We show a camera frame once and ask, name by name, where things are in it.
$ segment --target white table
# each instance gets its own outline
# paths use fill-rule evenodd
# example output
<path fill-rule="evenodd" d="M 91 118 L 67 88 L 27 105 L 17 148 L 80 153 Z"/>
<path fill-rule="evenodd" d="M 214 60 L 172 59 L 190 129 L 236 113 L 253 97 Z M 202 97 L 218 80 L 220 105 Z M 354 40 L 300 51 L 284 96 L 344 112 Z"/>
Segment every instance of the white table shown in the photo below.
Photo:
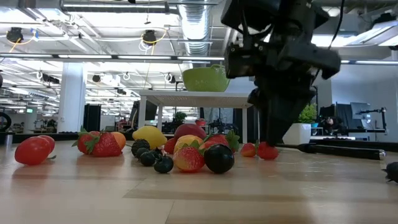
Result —
<path fill-rule="evenodd" d="M 145 125 L 145 110 L 147 100 L 157 105 L 157 128 L 162 130 L 162 114 L 164 106 L 192 106 L 204 108 L 239 108 L 242 109 L 242 136 L 243 143 L 248 142 L 248 103 L 247 93 L 214 93 L 214 92 L 190 92 L 190 91 L 153 91 L 142 90 L 139 107 L 138 127 Z"/>

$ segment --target table leg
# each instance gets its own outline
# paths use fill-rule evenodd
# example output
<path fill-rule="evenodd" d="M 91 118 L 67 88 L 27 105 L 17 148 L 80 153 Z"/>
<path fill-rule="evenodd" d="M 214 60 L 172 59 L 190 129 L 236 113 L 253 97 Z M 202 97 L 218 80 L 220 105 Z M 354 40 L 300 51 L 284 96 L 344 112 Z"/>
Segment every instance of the table leg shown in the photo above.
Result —
<path fill-rule="evenodd" d="M 242 142 L 248 143 L 248 109 L 242 109 Z"/>
<path fill-rule="evenodd" d="M 162 131 L 162 118 L 163 118 L 163 106 L 159 105 L 157 112 L 157 129 L 159 129 L 160 131 Z"/>
<path fill-rule="evenodd" d="M 139 103 L 139 117 L 138 117 L 138 128 L 145 126 L 145 110 L 147 108 L 147 97 L 141 96 L 141 101 Z"/>

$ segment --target potted plant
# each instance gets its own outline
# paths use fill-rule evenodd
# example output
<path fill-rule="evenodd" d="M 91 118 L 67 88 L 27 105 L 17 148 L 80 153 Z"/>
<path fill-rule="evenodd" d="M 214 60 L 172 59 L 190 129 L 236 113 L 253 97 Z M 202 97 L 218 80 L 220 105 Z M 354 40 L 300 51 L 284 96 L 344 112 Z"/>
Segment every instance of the potted plant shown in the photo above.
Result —
<path fill-rule="evenodd" d="M 187 114 L 180 111 L 174 115 L 175 122 L 178 124 L 178 126 L 184 123 L 186 117 Z"/>
<path fill-rule="evenodd" d="M 305 106 L 296 122 L 292 124 L 283 137 L 284 143 L 294 145 L 309 143 L 311 138 L 311 124 L 316 118 L 316 104 Z"/>

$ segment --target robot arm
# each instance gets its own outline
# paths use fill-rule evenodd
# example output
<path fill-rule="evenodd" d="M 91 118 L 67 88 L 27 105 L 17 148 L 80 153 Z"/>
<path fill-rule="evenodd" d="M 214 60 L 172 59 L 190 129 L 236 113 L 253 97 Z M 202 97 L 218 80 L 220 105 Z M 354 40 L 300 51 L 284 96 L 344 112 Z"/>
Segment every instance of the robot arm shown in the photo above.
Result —
<path fill-rule="evenodd" d="M 248 102 L 261 112 L 270 145 L 282 139 L 315 96 L 314 71 L 321 70 L 324 79 L 340 71 L 336 52 L 311 44 L 313 30 L 328 19 L 309 0 L 226 1 L 221 22 L 243 35 L 243 45 L 231 43 L 226 50 L 226 75 L 255 77 L 257 88 Z M 259 33 L 250 34 L 249 28 Z"/>

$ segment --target orange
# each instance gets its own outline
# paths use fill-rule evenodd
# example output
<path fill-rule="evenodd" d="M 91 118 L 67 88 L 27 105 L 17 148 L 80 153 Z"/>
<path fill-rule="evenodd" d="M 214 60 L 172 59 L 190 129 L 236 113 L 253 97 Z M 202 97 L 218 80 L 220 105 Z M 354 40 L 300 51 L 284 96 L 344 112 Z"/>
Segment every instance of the orange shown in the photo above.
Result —
<path fill-rule="evenodd" d="M 124 137 L 124 134 L 119 132 L 112 132 L 111 134 L 115 138 L 116 142 L 119 144 L 119 147 L 123 149 L 126 145 L 126 137 Z"/>

